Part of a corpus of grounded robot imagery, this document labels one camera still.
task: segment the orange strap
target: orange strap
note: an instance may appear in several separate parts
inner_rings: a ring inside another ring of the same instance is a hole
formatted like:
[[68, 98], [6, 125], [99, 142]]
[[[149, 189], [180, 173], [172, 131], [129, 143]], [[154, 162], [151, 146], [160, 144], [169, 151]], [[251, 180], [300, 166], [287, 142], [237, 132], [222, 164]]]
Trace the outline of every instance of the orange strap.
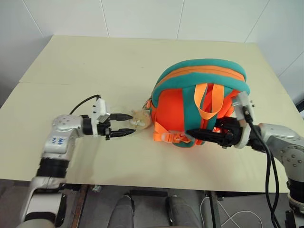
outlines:
[[195, 86], [194, 91], [194, 102], [196, 107], [198, 108], [200, 116], [205, 119], [209, 120], [214, 117], [222, 108], [224, 102], [224, 86], [214, 84], [212, 89], [212, 101], [211, 101], [211, 113], [205, 112], [200, 108], [201, 100], [205, 94], [207, 89], [207, 83], [197, 84]]
[[238, 79], [238, 80], [241, 80], [241, 81], [245, 81], [245, 78], [241, 73], [236, 72], [232, 69], [225, 68], [225, 67], [210, 66], [210, 65], [185, 66], [185, 67], [182, 67], [182, 68], [179, 68], [177, 70], [173, 70], [172, 72], [170, 72], [167, 76], [165, 76], [162, 80], [160, 80], [156, 84], [155, 87], [159, 86], [164, 81], [167, 81], [170, 78], [179, 77], [181, 75], [186, 75], [186, 74], [190, 74], [190, 73], [193, 73], [193, 72], [222, 75], [222, 76]]
[[180, 143], [181, 141], [185, 143], [191, 142], [191, 140], [186, 137], [185, 133], [170, 133], [156, 121], [153, 139], [154, 141], [165, 141], [168, 143]]

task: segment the wooden table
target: wooden table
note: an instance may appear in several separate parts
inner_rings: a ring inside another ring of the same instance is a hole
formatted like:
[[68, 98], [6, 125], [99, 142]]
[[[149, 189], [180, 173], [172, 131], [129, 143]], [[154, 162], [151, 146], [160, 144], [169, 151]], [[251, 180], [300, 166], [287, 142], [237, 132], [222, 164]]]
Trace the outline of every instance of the wooden table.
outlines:
[[[0, 178], [29, 181], [38, 168], [52, 120], [81, 100], [101, 96], [111, 111], [142, 107], [169, 66], [222, 58], [247, 73], [256, 124], [280, 124], [304, 135], [304, 122], [258, 46], [250, 43], [54, 36], [0, 109]], [[75, 114], [90, 114], [92, 103]], [[128, 123], [112, 123], [113, 129]], [[266, 155], [247, 147], [206, 143], [190, 149], [154, 142], [153, 129], [118, 139], [77, 140], [67, 181], [196, 190], [263, 192]], [[277, 162], [280, 191], [288, 192]], [[275, 190], [274, 179], [270, 191]]]

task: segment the white tile wall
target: white tile wall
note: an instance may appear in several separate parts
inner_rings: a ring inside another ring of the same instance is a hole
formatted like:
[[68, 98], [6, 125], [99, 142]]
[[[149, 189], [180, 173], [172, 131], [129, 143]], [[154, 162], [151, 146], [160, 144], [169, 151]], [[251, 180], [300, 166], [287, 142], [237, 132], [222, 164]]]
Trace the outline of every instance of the white tile wall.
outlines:
[[303, 0], [270, 0], [247, 42], [257, 42], [279, 76], [304, 50]]
[[0, 104], [47, 42], [22, 0], [0, 0]]
[[268, 0], [185, 0], [178, 39], [244, 42]]
[[24, 0], [44, 36], [107, 37], [100, 0]]
[[103, 0], [111, 37], [176, 39], [183, 0]]
[[0, 104], [53, 34], [257, 42], [298, 101], [303, 13], [303, 0], [0, 0]]
[[289, 96], [296, 104], [304, 98], [304, 54], [279, 77]]

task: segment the metal frame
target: metal frame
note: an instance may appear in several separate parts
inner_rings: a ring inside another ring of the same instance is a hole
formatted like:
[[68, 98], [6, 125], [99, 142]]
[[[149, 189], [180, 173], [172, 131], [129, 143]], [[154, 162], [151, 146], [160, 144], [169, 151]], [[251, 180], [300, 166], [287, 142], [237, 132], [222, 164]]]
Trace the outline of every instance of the metal frame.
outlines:
[[213, 228], [220, 228], [220, 217], [219, 217], [219, 207], [218, 207], [218, 196], [215, 191], [207, 191], [210, 201], [210, 209], [212, 216]]
[[81, 216], [86, 203], [86, 196], [89, 190], [89, 185], [82, 184], [79, 190], [79, 197], [77, 199], [76, 209], [72, 221], [71, 228], [79, 228]]

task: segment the black cable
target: black cable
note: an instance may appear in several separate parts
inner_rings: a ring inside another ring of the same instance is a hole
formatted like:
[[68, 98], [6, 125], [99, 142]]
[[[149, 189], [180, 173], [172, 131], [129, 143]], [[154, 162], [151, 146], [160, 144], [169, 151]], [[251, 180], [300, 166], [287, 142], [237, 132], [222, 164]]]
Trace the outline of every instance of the black cable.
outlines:
[[[279, 180], [278, 180], [278, 175], [276, 171], [276, 163], [274, 160], [274, 157], [269, 149], [269, 147], [266, 145], [264, 140], [262, 139], [260, 133], [255, 129], [254, 125], [252, 124], [252, 121], [247, 121], [249, 124], [251, 130], [253, 133], [256, 135], [257, 139], [260, 141], [260, 143], [263, 145], [264, 150], [267, 155], [267, 165], [266, 165], [266, 180], [265, 180], [265, 193], [266, 193], [266, 200], [271, 212], [271, 222], [275, 228], [281, 228], [276, 215], [275, 215], [275, 210], [278, 204], [278, 198], [279, 198]], [[269, 198], [269, 177], [270, 177], [270, 169], [271, 169], [271, 164], [273, 166], [273, 171], [274, 171], [274, 176], [275, 176], [275, 201], [273, 206], [271, 205], [270, 198]]]
[[98, 99], [98, 98], [101, 98], [101, 96], [100, 95], [93, 95], [93, 96], [91, 96], [91, 97], [88, 97], [86, 100], [83, 100], [82, 102], [80, 102], [78, 105], [76, 105], [76, 107], [75, 108], [73, 108], [73, 110], [70, 112], [70, 115], [71, 114], [73, 114], [73, 112], [80, 106], [80, 105], [82, 105], [83, 103], [85, 103], [85, 102], [87, 102], [87, 101], [89, 101], [89, 100], [91, 100], [91, 99], [93, 99], [93, 98], [95, 98], [96, 97], [96, 99]]

